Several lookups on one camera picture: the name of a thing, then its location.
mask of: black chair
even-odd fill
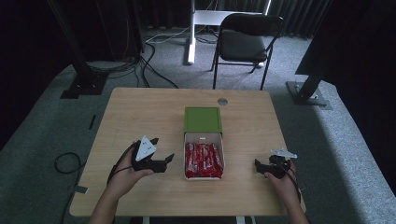
[[[262,87],[271,61],[274,42],[280,37],[283,19],[262,14],[234,13],[227,16],[220,25],[212,68],[215,68],[213,90],[216,88],[218,65],[249,65],[253,73],[259,63],[266,61],[262,76]],[[227,62],[219,63],[219,57]]]

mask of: green box lid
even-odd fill
[[[220,109],[218,107],[185,108],[185,133],[222,133]]]

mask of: person's left hand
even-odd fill
[[[133,150],[134,149],[131,148],[131,150],[127,152],[127,154],[117,167],[116,172],[118,170],[131,166]],[[105,193],[110,194],[113,199],[118,200],[120,197],[128,193],[129,190],[134,187],[139,179],[146,175],[152,174],[154,174],[152,170],[135,171],[133,167],[119,171],[114,174],[111,180],[108,182]]]

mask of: gray carpet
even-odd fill
[[[210,35],[202,37],[214,39]],[[299,155],[295,163],[307,214],[313,223],[396,223],[396,199],[336,88],[326,82],[319,86],[332,110],[295,105],[290,98],[285,82],[306,79],[294,72],[309,43],[300,38],[277,40],[264,85],[274,102],[288,150]],[[214,45],[197,42],[193,65],[186,65],[186,38],[153,46],[155,54],[149,63],[161,75],[180,88],[211,89],[213,73],[209,68]],[[147,46],[143,55],[146,60],[151,52]],[[91,64],[103,68],[119,63]],[[249,69],[220,66],[218,89],[258,90],[263,69],[248,74]],[[81,95],[75,100],[60,99],[74,78],[72,66],[53,79],[0,152],[0,223],[62,223],[77,173],[62,175],[55,170],[54,162],[65,152],[75,152],[81,161],[87,160],[111,91],[116,87],[145,87],[141,67],[137,65],[135,70],[137,77],[133,69],[113,73],[101,95]],[[146,78],[152,88],[173,88],[148,69]],[[76,166],[73,156],[60,161],[62,169]],[[64,223],[87,220],[68,213],[64,217]],[[128,221],[128,217],[117,219],[117,223]],[[288,223],[286,217],[256,217],[256,221]]]

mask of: chair backrest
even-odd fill
[[[283,19],[262,14],[233,13],[220,25],[222,30],[233,30],[245,35],[263,35],[279,37],[283,29]]]

